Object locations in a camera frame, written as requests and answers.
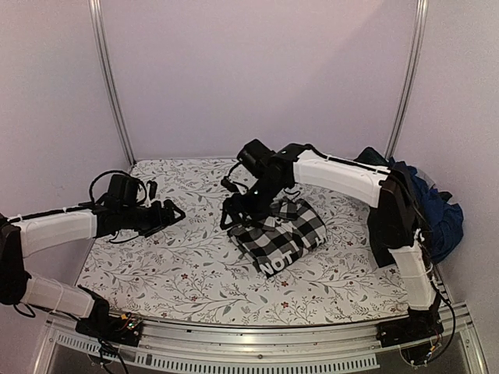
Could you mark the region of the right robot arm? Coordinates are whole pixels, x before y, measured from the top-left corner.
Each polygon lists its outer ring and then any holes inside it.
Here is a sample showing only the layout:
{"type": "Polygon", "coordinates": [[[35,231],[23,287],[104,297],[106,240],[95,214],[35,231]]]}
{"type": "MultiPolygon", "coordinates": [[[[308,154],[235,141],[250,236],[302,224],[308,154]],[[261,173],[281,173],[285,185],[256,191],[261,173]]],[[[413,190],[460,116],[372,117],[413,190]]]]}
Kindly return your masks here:
{"type": "Polygon", "coordinates": [[[432,329],[441,303],[428,253],[429,227],[409,169],[354,161],[292,143],[255,139],[236,164],[253,184],[226,175],[221,228],[278,298],[271,322],[354,322],[403,315],[403,333],[432,329]]]}

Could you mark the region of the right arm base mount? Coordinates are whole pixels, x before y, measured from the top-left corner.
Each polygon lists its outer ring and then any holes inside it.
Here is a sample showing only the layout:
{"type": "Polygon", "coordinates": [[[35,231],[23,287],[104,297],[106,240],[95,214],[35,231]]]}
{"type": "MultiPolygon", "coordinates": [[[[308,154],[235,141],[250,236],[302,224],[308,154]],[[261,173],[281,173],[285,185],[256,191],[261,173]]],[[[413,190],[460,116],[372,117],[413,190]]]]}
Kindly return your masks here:
{"type": "Polygon", "coordinates": [[[440,317],[423,312],[378,323],[376,339],[380,341],[381,347],[386,348],[436,337],[443,332],[440,317]]]}

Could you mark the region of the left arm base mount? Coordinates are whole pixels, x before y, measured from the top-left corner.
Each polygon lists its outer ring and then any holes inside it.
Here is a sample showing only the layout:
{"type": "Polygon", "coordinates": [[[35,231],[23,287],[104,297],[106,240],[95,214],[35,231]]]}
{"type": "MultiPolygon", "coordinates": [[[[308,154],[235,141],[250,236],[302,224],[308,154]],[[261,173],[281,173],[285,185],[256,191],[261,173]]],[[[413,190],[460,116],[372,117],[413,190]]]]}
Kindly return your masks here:
{"type": "Polygon", "coordinates": [[[130,312],[120,316],[104,312],[80,318],[76,323],[76,332],[109,343],[137,347],[143,332],[143,319],[130,312]]]}

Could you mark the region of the black white checkered shirt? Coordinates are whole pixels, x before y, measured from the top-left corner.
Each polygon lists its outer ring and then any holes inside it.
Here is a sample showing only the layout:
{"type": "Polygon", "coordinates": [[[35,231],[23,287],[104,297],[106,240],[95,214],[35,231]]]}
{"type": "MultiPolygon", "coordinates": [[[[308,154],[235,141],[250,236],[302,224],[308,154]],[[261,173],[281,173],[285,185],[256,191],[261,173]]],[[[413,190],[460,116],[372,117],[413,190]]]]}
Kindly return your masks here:
{"type": "Polygon", "coordinates": [[[307,201],[283,197],[268,217],[230,228],[228,238],[257,272],[272,278],[325,244],[327,228],[307,201]]]}

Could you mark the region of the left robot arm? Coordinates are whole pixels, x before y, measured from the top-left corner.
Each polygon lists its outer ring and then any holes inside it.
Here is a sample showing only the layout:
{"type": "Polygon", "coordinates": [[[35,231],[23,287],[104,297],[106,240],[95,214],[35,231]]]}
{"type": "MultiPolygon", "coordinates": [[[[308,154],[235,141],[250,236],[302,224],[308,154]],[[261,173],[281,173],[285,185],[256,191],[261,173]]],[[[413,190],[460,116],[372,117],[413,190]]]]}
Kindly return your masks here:
{"type": "Polygon", "coordinates": [[[84,319],[99,338],[116,330],[108,302],[95,292],[29,273],[24,260],[35,253],[80,240],[133,231],[150,237],[177,224],[185,213],[170,199],[156,199],[156,182],[143,182],[125,171],[101,173],[107,191],[69,208],[1,218],[1,303],[38,307],[84,319]]]}

